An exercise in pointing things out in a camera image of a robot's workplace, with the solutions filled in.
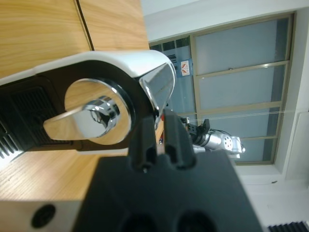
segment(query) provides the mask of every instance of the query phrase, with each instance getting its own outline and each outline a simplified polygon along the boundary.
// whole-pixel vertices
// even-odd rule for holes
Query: warning sign
[[[189,68],[189,61],[188,60],[181,62],[181,68],[182,68],[182,76],[190,75],[190,68]]]

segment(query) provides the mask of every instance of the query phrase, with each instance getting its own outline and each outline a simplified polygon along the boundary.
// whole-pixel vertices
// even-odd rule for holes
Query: chrome lever
[[[91,85],[104,96],[46,120],[43,124],[54,140],[90,140],[108,145],[120,142],[130,130],[131,120],[125,101],[109,84],[93,79],[82,79],[72,84],[69,92]]]
[[[116,103],[102,96],[46,120],[44,128],[48,136],[55,140],[84,140],[105,135],[116,126],[119,119],[120,112]]]

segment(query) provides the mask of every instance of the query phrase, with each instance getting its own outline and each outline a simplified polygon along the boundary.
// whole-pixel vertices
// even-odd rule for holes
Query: wood grain
[[[161,121],[157,142],[162,131]],[[80,200],[100,157],[75,150],[26,152],[0,170],[0,200]]]
[[[90,50],[72,0],[1,0],[0,31],[0,78]]]
[[[81,0],[81,7],[96,50],[149,48],[138,0]],[[90,50],[73,0],[2,0],[0,30],[0,78]],[[160,123],[157,140],[162,131]],[[80,200],[99,157],[26,152],[0,170],[0,200]]]
[[[149,49],[139,0],[80,0],[95,50]]]

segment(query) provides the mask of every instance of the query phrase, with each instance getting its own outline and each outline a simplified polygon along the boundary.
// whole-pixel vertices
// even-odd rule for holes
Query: robotic arm
[[[240,154],[246,151],[239,137],[232,136],[223,130],[211,129],[209,119],[205,119],[200,126],[191,124],[189,118],[180,117],[180,120],[191,136],[195,153],[205,152],[205,150],[223,150],[230,158],[239,159]]]

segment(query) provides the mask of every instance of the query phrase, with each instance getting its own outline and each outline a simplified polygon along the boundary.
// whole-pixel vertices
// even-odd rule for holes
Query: screw hole
[[[31,220],[33,228],[42,228],[46,226],[55,216],[56,208],[52,204],[44,205],[39,208]]]

